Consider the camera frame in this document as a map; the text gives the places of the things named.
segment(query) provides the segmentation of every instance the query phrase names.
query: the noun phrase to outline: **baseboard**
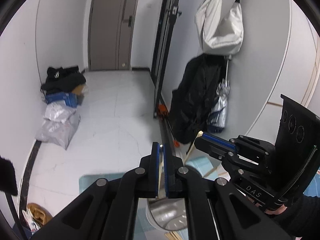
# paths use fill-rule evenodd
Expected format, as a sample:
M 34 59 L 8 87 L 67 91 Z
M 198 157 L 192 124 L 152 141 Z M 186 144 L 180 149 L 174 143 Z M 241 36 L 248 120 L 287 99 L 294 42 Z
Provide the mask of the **baseboard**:
M 32 168 L 33 168 L 33 165 L 35 164 L 35 160 L 36 160 L 40 145 L 41 145 L 41 141 L 36 140 L 30 152 L 27 165 L 23 173 L 21 185 L 20 185 L 20 192 L 19 192 L 19 198 L 18 198 L 18 211 L 19 211 L 18 215 L 19 215 L 21 224 L 26 228 L 28 228 L 28 225 L 24 220 L 22 210 L 27 210 L 29 182 L 30 182 Z
M 148 67 L 131 67 L 132 71 L 148 71 L 148 72 L 151 72 L 150 71 L 150 68 Z

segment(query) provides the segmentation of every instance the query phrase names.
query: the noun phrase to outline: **door handle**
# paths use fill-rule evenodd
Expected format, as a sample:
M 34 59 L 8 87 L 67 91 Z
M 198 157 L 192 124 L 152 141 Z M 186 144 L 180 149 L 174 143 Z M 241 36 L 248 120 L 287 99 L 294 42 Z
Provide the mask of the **door handle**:
M 129 19 L 122 20 L 123 23 L 128 23 L 128 27 L 132 25 L 132 15 L 129 16 Z

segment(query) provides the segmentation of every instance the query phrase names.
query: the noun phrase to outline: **white tile floor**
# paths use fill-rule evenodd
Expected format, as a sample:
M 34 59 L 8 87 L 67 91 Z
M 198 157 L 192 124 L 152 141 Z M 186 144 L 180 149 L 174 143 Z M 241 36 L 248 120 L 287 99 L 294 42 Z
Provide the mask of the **white tile floor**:
M 68 149 L 43 143 L 31 173 L 28 203 L 53 216 L 78 196 L 81 176 L 131 170 L 150 154 L 153 141 L 161 142 L 148 72 L 85 76 L 89 92 L 78 107 L 81 122 Z

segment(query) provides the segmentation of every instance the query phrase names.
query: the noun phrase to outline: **screw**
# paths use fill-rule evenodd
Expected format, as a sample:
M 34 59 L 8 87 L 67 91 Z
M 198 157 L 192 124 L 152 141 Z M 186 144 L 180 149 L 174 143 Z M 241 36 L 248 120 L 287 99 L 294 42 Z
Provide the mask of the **screw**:
M 179 173 L 181 173 L 181 174 L 186 174 L 189 170 L 188 170 L 187 167 L 180 167 L 180 168 L 178 169 L 178 171 L 179 171 Z
M 224 186 L 227 184 L 227 180 L 225 178 L 217 178 L 217 184 L 220 186 Z
M 145 170 L 144 168 L 142 168 L 142 167 L 139 167 L 139 168 L 136 168 L 135 172 L 136 172 L 137 174 L 143 174 L 143 173 L 146 172 L 146 170 Z
M 98 187 L 102 187 L 107 184 L 107 180 L 106 179 L 98 179 L 96 184 Z

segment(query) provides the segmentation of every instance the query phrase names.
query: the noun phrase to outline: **blue box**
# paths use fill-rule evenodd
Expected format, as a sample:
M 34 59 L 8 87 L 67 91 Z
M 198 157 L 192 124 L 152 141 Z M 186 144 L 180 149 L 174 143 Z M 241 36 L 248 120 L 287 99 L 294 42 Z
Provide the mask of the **blue box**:
M 45 95 L 44 97 L 45 97 L 45 100 L 47 101 L 47 104 L 64 100 L 66 103 L 66 106 L 76 108 L 78 105 L 78 98 L 77 98 L 77 95 L 74 93 L 60 92 L 60 93 Z

